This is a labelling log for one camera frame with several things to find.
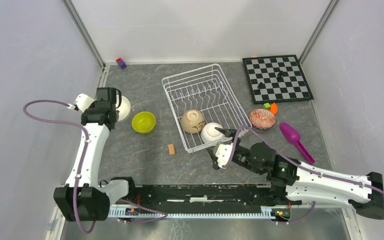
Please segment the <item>white ribbed bowl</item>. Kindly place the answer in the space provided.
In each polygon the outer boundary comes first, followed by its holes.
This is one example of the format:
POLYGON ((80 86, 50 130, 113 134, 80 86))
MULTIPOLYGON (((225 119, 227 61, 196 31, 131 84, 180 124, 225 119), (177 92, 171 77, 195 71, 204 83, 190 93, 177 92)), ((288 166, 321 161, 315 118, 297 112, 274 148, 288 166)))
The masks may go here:
POLYGON ((121 96, 121 102, 118 102, 117 105, 119 105, 116 108, 116 111, 118 113, 117 121, 125 121, 131 113, 131 103, 125 96, 121 96))

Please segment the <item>blue patterned bowl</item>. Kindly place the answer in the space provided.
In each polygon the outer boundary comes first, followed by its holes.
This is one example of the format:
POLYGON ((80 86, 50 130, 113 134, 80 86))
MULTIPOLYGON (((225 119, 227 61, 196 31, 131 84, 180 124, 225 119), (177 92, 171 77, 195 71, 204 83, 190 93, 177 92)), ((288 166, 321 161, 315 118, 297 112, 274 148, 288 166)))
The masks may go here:
POLYGON ((276 116, 263 108, 254 109, 248 118, 252 127, 258 131, 270 130, 276 123, 276 116))

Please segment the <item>beige ceramic bowl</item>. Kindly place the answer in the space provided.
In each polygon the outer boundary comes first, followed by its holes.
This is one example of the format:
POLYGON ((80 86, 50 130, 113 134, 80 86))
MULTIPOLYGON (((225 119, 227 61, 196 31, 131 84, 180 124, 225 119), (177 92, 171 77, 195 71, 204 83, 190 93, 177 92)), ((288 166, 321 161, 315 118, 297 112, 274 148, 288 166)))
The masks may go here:
POLYGON ((190 134, 199 133, 206 124, 203 113, 197 109, 187 110, 180 119, 183 131, 190 134))

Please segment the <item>yellow bowl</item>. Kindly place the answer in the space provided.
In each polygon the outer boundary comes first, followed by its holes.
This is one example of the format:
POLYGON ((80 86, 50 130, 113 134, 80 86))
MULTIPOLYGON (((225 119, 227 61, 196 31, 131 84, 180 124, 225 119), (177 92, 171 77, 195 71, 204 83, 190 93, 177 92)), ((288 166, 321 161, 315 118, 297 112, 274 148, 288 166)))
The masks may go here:
POLYGON ((132 121, 132 128, 140 134, 148 134, 150 133, 156 125, 156 117, 148 111, 142 111, 137 113, 132 121))

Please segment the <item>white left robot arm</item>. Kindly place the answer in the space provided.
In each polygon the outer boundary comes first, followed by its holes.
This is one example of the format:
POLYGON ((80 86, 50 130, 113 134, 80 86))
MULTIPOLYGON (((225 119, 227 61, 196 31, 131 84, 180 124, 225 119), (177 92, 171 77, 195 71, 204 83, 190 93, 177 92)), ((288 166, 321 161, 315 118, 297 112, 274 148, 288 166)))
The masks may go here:
POLYGON ((99 87, 95 98, 79 95, 81 138, 73 168, 64 186, 55 188, 53 199, 69 222, 104 221, 119 199, 133 203, 137 190, 132 177, 114 177, 100 186, 99 167, 105 143, 119 120, 123 97, 114 87, 99 87))

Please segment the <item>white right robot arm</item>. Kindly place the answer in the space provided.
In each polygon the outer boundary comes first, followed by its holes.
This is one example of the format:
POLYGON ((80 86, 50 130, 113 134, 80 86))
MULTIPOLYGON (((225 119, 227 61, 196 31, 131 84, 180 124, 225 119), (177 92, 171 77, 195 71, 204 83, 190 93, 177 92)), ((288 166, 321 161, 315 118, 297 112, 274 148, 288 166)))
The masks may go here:
POLYGON ((378 172, 349 175, 318 168, 289 158, 266 144, 240 146, 235 129, 215 127, 214 132, 231 137, 228 144, 217 143, 208 152, 213 168, 226 169, 234 163, 270 183, 265 198, 270 205, 287 203, 325 203, 351 207, 362 217, 384 220, 383 176, 378 172))

